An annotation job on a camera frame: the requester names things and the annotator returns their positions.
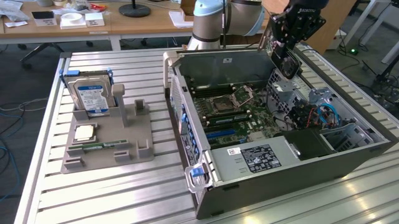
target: barcode sticker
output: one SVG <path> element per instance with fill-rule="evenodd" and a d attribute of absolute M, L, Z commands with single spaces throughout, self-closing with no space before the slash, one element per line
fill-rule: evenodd
<path fill-rule="evenodd" d="M 229 153 L 229 155 L 241 154 L 241 153 L 242 153 L 242 150 L 241 150 L 241 148 L 230 148 L 230 149 L 227 150 L 227 153 Z"/>

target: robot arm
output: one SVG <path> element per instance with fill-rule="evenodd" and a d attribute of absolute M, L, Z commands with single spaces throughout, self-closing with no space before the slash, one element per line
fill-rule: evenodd
<path fill-rule="evenodd" d="M 292 79 L 301 64 L 290 54 L 296 45 L 308 40 L 326 23 L 321 16 L 329 0 L 290 0 L 281 14 L 270 15 L 270 24 L 263 33 L 259 48 L 273 49 L 273 61 L 283 75 Z"/>

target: blue cable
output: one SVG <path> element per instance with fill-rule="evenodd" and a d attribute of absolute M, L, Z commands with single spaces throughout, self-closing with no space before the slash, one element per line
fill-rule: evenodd
<path fill-rule="evenodd" d="M 3 198 L 0 198 L 0 202 L 3 202 L 3 200 L 5 200 L 10 195 L 14 194 L 14 192 L 15 192 L 17 189 L 18 189 L 18 187 L 21 186 L 21 177 L 19 177 L 19 168 L 18 168 L 18 165 L 17 165 L 17 163 L 15 163 L 15 159 L 14 159 L 14 155 L 13 155 L 11 151 L 10 151 L 7 148 L 5 148 L 5 147 L 0 147 L 0 149 L 5 150 L 5 153 L 9 153 L 9 156 L 10 156 L 10 158 L 11 158 L 11 162 L 13 162 L 13 165 L 14 165 L 14 168 L 15 168 L 15 172 L 17 172 L 17 175 L 18 175 L 18 183 L 17 183 L 14 189 L 11 190 L 11 192 L 10 192 Z"/>
<path fill-rule="evenodd" d="M 13 136 L 13 135 L 14 135 L 14 134 L 23 128 L 23 125 L 25 125 L 25 119 L 23 119 L 23 117 L 21 117 L 21 116 L 7 115 L 7 114 L 5 114 L 5 113 L 0 113 L 0 115 L 5 116 L 5 117 L 11 117 L 11 118 L 19 118 L 19 119 L 21 119 L 21 126 L 19 126 L 18 129 L 17 129 L 13 133 L 10 133 L 7 136 L 0 137 L 0 139 L 5 139 L 5 138 L 9 138 L 10 136 Z"/>
<path fill-rule="evenodd" d="M 322 109 L 321 109 L 322 106 L 326 106 L 326 107 L 329 107 L 333 110 L 333 112 L 336 114 L 336 117 L 337 117 L 338 125 L 341 125 L 341 119 L 340 119 L 340 115 L 338 115 L 337 109 L 336 109 L 336 107 L 332 104 L 326 104 L 326 103 L 321 104 L 321 106 L 318 107 L 318 114 L 320 114 L 322 122 L 326 123 L 326 124 L 329 123 L 326 121 L 325 117 L 322 116 Z"/>

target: white table leg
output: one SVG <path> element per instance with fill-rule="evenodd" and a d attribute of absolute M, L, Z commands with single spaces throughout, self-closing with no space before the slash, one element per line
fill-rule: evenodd
<path fill-rule="evenodd" d="M 346 36 L 346 38 L 344 40 L 345 45 L 349 44 L 349 42 L 350 42 L 352 38 L 354 37 L 354 35 L 356 35 L 356 33 L 357 33 L 357 31 L 358 31 L 362 23 L 366 20 L 368 15 L 370 14 L 370 12 L 372 12 L 372 10 L 373 10 L 373 8 L 374 8 L 374 6 L 376 6 L 376 4 L 378 2 L 380 2 L 380 0 L 372 0 L 370 1 L 368 8 L 365 9 L 365 11 L 364 11 L 364 13 L 362 13 L 362 15 L 361 15 L 361 17 L 360 17 L 360 19 L 358 19 L 354 27 L 352 28 L 352 31 L 349 32 L 349 34 L 348 34 L 348 36 Z"/>
<path fill-rule="evenodd" d="M 122 50 L 121 49 L 121 35 L 113 35 L 110 36 L 110 41 L 111 41 L 111 46 L 113 46 L 113 50 Z"/>
<path fill-rule="evenodd" d="M 372 36 L 374 35 L 377 29 L 380 28 L 382 22 L 385 22 L 386 17 L 389 16 L 389 14 L 393 12 L 393 8 L 394 6 L 389 6 L 388 10 L 381 14 L 380 19 L 377 20 L 376 24 L 373 25 L 370 31 L 368 32 L 368 34 L 365 35 L 365 37 L 362 38 L 362 42 L 361 44 L 366 45 L 368 41 L 370 40 Z"/>
<path fill-rule="evenodd" d="M 393 61 L 397 54 L 399 54 L 399 41 L 381 62 L 384 62 L 385 64 L 389 64 Z"/>

